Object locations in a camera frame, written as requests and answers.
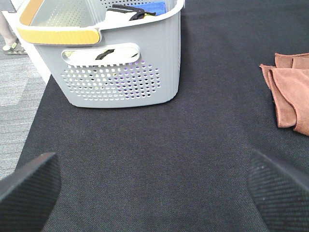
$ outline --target striped carpet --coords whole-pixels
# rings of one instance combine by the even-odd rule
[[[0,179],[14,171],[45,89],[29,57],[5,55],[3,46],[0,36]]]

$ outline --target dark gray mat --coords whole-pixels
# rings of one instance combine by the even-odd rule
[[[306,0],[195,0],[182,12],[179,93],[81,109],[51,78],[18,167],[61,154],[45,231],[267,231],[247,187],[253,149],[309,172],[309,138],[278,129],[260,63],[308,52]]]

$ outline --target black textured surface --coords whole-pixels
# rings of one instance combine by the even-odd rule
[[[309,232],[309,175],[255,152],[248,188],[272,232]]]
[[[309,138],[276,126],[258,65],[309,51],[307,0],[192,0],[180,88],[165,104],[81,109],[53,79],[18,166],[61,156],[45,231],[265,232],[246,180],[252,150],[309,172]]]
[[[45,153],[0,181],[0,231],[39,232],[61,188],[57,155]]]

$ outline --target person's foot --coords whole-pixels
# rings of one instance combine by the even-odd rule
[[[27,52],[22,47],[18,39],[15,40],[12,46],[5,45],[2,49],[7,55],[27,55]]]
[[[8,51],[8,50],[10,50],[11,49],[11,46],[9,46],[9,45],[5,45],[5,46],[3,46],[3,51]]]

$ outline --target brown towel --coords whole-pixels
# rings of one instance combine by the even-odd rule
[[[309,135],[309,53],[275,54],[275,63],[260,67],[275,101],[278,127],[295,126]]]
[[[309,58],[309,53],[297,55],[282,55],[275,53],[275,64],[277,68],[291,68],[293,65],[293,58]]]
[[[287,128],[294,126],[296,124],[295,110],[281,95],[272,76],[271,70],[276,69],[276,67],[263,64],[261,64],[260,67],[275,101],[278,127]]]

